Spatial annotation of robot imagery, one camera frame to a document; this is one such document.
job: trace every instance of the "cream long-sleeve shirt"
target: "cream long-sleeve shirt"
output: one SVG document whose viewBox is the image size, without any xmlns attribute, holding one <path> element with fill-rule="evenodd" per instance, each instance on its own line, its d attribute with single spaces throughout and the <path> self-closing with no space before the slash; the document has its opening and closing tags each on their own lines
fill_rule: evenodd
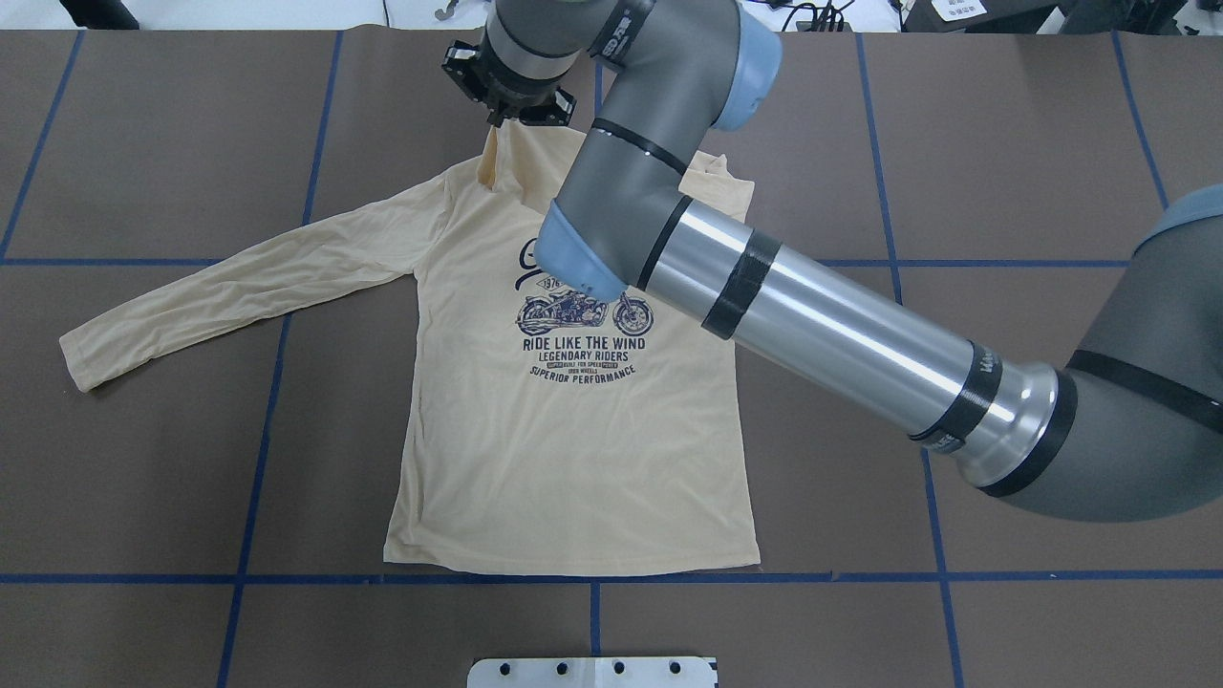
<svg viewBox="0 0 1223 688">
<path fill-rule="evenodd" d="M 492 130 L 481 156 L 247 248 L 60 339 L 82 391 L 260 318 L 413 274 L 419 329 L 389 562 L 646 576 L 758 563 L 734 346 L 630 288 L 598 303 L 532 247 L 582 134 Z M 681 189 L 744 219 L 697 153 Z"/>
</svg>

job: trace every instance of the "graphic print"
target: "graphic print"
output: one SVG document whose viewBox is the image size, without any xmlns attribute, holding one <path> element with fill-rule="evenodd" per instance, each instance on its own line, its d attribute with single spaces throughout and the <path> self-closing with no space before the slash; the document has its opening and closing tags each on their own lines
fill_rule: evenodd
<svg viewBox="0 0 1223 688">
<path fill-rule="evenodd" d="M 519 266 L 526 273 L 514 282 L 515 290 L 526 292 L 514 321 L 526 335 L 522 352 L 530 357 L 530 374 L 561 385 L 603 385 L 636 374 L 634 358 L 646 349 L 646 334 L 654 325 L 646 298 L 626 292 L 607 303 L 570 287 L 539 269 L 534 242 L 531 238 L 519 251 Z M 609 314 L 624 336 L 614 330 L 603 334 Z M 571 328 L 589 329 L 561 334 Z"/>
</svg>

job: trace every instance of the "white metal plate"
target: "white metal plate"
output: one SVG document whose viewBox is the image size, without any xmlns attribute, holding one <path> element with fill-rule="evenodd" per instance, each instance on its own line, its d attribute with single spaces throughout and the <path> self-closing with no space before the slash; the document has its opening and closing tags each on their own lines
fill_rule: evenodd
<svg viewBox="0 0 1223 688">
<path fill-rule="evenodd" d="M 467 688 L 717 688 L 713 657 L 481 660 Z"/>
</svg>

